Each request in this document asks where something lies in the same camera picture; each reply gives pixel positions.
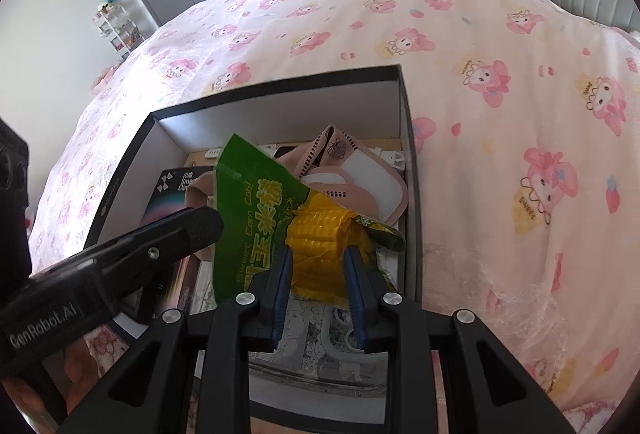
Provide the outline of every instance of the cardboard box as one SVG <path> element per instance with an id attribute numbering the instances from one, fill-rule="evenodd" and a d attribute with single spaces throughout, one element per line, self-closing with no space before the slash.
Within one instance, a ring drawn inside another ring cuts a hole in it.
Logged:
<path id="1" fill-rule="evenodd" d="M 406 297 L 420 299 L 420 195 L 414 134 L 399 66 L 250 85 L 150 114 L 113 174 L 85 246 L 139 226 L 159 173 L 184 165 L 191 153 L 223 147 L 233 133 L 256 144 L 311 141 L 329 124 L 358 140 L 400 141 L 409 202 L 401 220 L 407 249 L 399 261 L 398 285 Z M 145 330 L 122 314 L 115 322 L 117 330 L 133 338 Z M 295 427 L 290 418 L 298 417 L 336 422 L 340 430 L 340 424 L 384 420 L 384 396 L 320 394 L 255 375 L 250 377 L 250 388 L 252 413 L 261 410 L 263 419 L 279 424 Z"/>

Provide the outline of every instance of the green snack package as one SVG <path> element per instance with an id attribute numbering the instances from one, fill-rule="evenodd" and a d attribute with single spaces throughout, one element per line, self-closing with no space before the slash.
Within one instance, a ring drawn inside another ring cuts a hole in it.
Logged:
<path id="1" fill-rule="evenodd" d="M 285 244 L 295 212 L 318 192 L 238 135 L 231 137 L 218 159 L 216 192 L 225 224 L 213 265 L 215 299 L 220 303 L 246 291 L 255 273 L 271 267 L 274 253 Z M 366 228 L 370 239 L 390 250 L 404 251 L 400 232 L 356 213 L 351 215 Z"/>

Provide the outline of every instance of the pink patterned bedsheet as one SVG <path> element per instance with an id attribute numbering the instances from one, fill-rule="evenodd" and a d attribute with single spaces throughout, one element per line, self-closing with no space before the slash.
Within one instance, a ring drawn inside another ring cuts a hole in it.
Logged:
<path id="1" fill-rule="evenodd" d="M 82 249 L 150 111 L 386 64 L 402 65 L 414 118 L 423 305 L 477 311 L 561 408 L 601 417 L 640 367 L 640 53 L 548 0 L 195 5 L 85 110 L 40 201 L 34 265 Z"/>

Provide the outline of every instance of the plastic wrap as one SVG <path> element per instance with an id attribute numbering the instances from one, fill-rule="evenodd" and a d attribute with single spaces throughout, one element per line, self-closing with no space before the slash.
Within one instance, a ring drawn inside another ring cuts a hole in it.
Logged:
<path id="1" fill-rule="evenodd" d="M 422 274 L 423 308 L 446 315 L 472 310 L 554 397 L 567 363 L 568 334 L 548 285 L 530 284 L 510 293 L 482 269 L 477 252 L 452 254 L 438 245 L 423 246 Z"/>

